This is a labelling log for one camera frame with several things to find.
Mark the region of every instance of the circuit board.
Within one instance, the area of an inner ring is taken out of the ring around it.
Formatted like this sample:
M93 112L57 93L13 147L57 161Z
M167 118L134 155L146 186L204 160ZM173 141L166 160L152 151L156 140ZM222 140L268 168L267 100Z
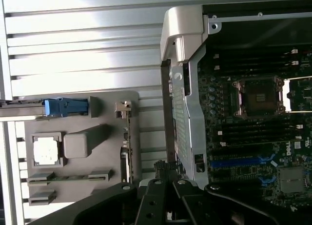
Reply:
M207 49L198 64L209 182L275 205L312 205L311 47Z

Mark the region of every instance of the gray plastic panel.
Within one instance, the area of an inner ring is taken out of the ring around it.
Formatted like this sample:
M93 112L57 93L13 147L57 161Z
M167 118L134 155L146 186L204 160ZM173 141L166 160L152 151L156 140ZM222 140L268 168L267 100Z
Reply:
M111 169L112 176L109 181L78 181L78 182L53 182L47 186L29 187L30 195L37 191L55 190L57 198L53 203L75 202L89 196L94 189L107 188L120 182L120 148L123 142L123 128L126 121L115 117L114 105L116 101L131 101L133 104L133 116L131 117L131 141L133 148L133 163L135 179L141 178L141 159L139 151L139 127L138 127L138 93L137 92L98 92L84 94L66 94L63 97L69 98L87 98L89 96L97 97L101 100L103 112L97 118L88 116L71 116L67 118L58 118L52 120L25 122L25 140L27 149L27 159L33 158L32 134L44 132L62 132L74 133L85 130L99 124L108 124L112 127L110 137L95 147L92 154L87 158L69 159L66 166L62 168L53 168L56 176L73 175L91 175L94 171L103 171ZM28 175L46 172L44 169L36 169L28 161Z

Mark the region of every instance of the chip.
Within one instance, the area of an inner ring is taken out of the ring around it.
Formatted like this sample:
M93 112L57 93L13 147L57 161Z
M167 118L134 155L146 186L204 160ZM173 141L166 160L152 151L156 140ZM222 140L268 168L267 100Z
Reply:
M273 80L245 81L242 98L247 116L273 115L278 107L278 93Z
M281 191L284 193L302 192L304 190L303 168L281 168L279 182Z
M55 165L58 159L58 143L53 137L40 137L34 142L34 160L37 165Z
M303 97L304 98L311 98L312 92L311 89L304 89L303 90Z

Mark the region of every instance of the white sticker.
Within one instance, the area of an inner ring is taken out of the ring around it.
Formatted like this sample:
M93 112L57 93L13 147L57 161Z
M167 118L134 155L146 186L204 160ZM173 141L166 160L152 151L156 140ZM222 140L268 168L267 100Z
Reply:
M271 164L274 166L274 167L277 167L278 164L276 162L274 162L273 160L271 161Z
M301 148L301 142L300 141L297 141L294 143L294 148L295 149L300 149Z

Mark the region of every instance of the metal side panel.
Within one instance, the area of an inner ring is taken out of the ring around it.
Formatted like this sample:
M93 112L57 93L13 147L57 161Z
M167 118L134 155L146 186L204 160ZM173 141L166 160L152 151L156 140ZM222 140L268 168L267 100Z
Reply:
M175 151L178 154L189 179L200 188L208 184L205 119L198 96L197 64L205 55L205 47L188 62L190 94L185 94L182 66L172 67L173 118L176 123ZM203 159L205 166L196 167L196 157Z
M246 0L0 0L0 97L137 91L143 177L152 178L152 161L166 158L159 45L165 12L237 1ZM66 206L24 203L23 123L1 123L0 131L6 224Z

